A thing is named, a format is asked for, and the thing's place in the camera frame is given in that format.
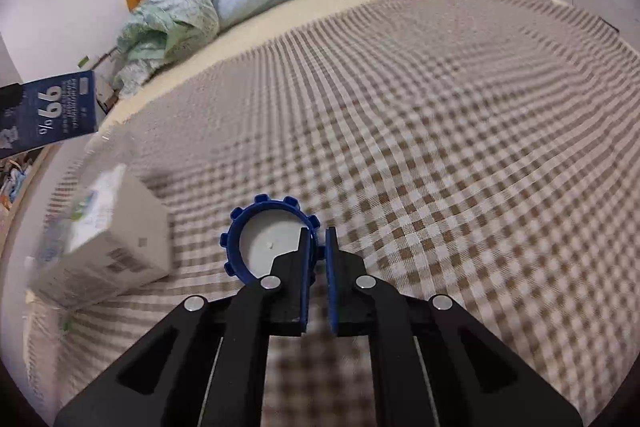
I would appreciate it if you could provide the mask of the blue jar lid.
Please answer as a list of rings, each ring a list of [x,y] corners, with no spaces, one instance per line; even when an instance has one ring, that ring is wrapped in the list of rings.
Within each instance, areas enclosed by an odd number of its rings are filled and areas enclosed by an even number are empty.
[[[261,279],[270,273],[274,259],[296,251],[303,229],[309,232],[311,245],[318,244],[320,220],[303,212],[293,196],[273,199],[258,194],[247,207],[234,208],[230,220],[219,239],[227,256],[224,271],[243,284]]]

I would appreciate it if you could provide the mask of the white milk carton box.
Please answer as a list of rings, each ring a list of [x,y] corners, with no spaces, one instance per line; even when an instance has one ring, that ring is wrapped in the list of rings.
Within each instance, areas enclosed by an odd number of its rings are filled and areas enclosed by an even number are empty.
[[[42,234],[30,289],[78,310],[166,277],[166,208],[126,165],[103,171]]]

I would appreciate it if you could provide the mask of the clutter on window sill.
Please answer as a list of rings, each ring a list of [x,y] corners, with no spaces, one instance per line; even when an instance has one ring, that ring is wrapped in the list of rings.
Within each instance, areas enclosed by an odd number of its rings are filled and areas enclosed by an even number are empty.
[[[2,227],[8,223],[12,207],[35,171],[37,159],[42,152],[43,148],[40,147],[37,150],[30,150],[2,159],[0,176],[0,220]]]

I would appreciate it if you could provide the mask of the black bedside shelf rack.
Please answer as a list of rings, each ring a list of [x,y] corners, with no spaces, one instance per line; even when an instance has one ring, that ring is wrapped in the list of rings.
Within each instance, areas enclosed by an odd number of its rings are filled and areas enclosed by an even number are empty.
[[[116,72],[122,67],[122,60],[118,49],[113,48],[97,55],[85,55],[77,63],[80,70],[92,70],[96,82],[96,103],[104,114],[111,109],[118,100],[118,88],[113,87]]]

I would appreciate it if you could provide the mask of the green floral quilt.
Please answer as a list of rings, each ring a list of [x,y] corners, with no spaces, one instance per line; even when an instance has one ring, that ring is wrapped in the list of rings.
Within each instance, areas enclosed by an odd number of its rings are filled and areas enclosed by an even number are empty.
[[[120,61],[111,85],[135,95],[160,70],[181,62],[219,34],[215,0],[141,0],[117,37]]]

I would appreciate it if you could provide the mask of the cream bed sheet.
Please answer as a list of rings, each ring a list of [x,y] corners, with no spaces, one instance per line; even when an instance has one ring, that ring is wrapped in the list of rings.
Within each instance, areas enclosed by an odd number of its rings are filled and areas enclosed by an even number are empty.
[[[140,112],[146,104],[218,62],[261,46],[296,27],[370,1],[373,0],[290,0],[243,20],[187,60],[160,72],[131,98],[118,101],[101,124],[100,130],[104,132],[114,124],[121,124]]]

